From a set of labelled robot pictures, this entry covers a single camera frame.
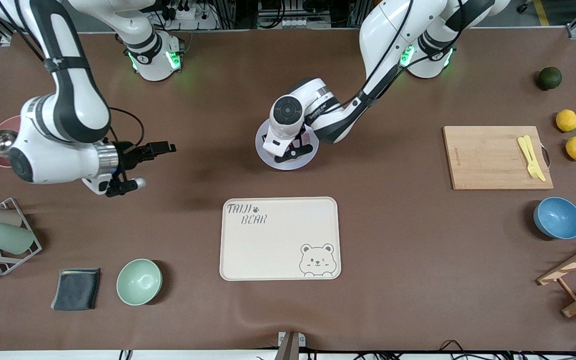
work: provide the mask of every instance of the green bowl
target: green bowl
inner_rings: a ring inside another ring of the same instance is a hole
[[[148,259],[128,262],[117,276],[117,295],[128,305],[144,305],[160,292],[162,271]]]

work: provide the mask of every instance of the white mat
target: white mat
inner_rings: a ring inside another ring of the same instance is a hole
[[[339,251],[333,198],[232,198],[223,205],[224,280],[331,280],[341,273]]]

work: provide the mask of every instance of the bear drawing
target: bear drawing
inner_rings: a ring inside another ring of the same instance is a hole
[[[299,269],[306,277],[332,276],[337,269],[337,263],[332,256],[334,250],[331,244],[325,244],[322,247],[303,244]]]

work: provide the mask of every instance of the gray cloth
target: gray cloth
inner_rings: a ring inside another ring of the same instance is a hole
[[[61,269],[57,294],[54,296],[53,310],[76,312],[95,307],[99,269]]]

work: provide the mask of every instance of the avocado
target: avocado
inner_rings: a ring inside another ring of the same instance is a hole
[[[543,91],[555,89],[562,84],[562,72],[556,67],[544,68],[537,78],[537,86]]]

